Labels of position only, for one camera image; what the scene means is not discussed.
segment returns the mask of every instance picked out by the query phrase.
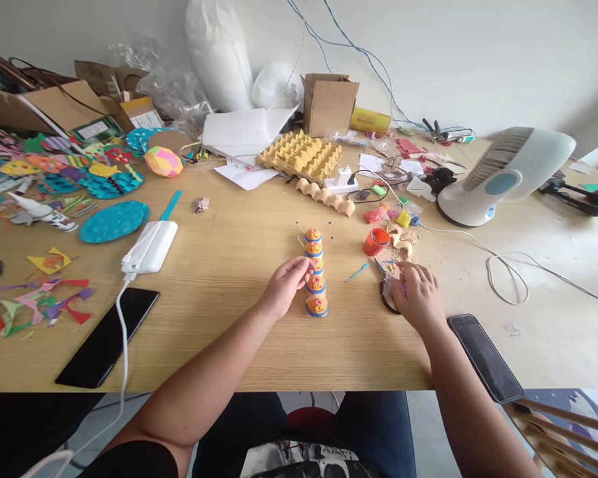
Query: orange cup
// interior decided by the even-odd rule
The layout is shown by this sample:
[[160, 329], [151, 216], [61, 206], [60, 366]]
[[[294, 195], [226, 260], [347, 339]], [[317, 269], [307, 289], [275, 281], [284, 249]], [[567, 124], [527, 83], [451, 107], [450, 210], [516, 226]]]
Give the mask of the orange cup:
[[379, 228], [372, 230], [372, 235], [367, 233], [367, 238], [363, 243], [363, 252], [368, 256], [376, 256], [390, 243], [390, 235], [387, 231]]

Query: white power bank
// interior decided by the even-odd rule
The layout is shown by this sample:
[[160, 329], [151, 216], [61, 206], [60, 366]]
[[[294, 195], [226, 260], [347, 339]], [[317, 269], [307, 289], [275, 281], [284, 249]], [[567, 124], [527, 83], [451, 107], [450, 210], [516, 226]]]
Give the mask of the white power bank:
[[138, 241], [122, 259], [122, 272], [146, 274], [160, 270], [178, 228], [173, 221], [147, 223]]

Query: white fan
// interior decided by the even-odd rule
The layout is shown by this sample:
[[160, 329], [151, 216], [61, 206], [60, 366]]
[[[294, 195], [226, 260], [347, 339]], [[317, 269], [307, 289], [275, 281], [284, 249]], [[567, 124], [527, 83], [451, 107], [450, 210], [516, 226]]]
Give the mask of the white fan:
[[506, 129], [478, 160], [467, 178], [445, 187], [437, 206], [461, 227], [488, 222], [499, 200], [514, 202], [531, 194], [571, 155], [574, 138], [530, 127]]

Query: smartphone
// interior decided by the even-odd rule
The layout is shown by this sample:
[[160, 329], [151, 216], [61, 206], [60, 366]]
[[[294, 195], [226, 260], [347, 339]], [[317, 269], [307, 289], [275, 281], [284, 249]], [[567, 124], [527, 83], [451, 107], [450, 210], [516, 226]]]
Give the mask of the smartphone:
[[455, 315], [447, 323], [495, 402], [504, 404], [523, 396], [525, 391], [475, 316]]
[[[127, 342], [153, 307], [159, 292], [128, 288], [120, 298], [126, 324]], [[122, 326], [113, 306], [97, 324], [55, 382], [82, 388], [97, 388], [122, 355]]]

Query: red stool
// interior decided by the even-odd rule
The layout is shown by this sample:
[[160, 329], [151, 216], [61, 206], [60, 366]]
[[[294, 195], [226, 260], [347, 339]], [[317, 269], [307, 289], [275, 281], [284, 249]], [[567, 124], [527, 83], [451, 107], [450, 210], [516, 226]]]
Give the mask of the red stool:
[[290, 428], [331, 428], [334, 424], [334, 413], [317, 407], [298, 408], [288, 414]]

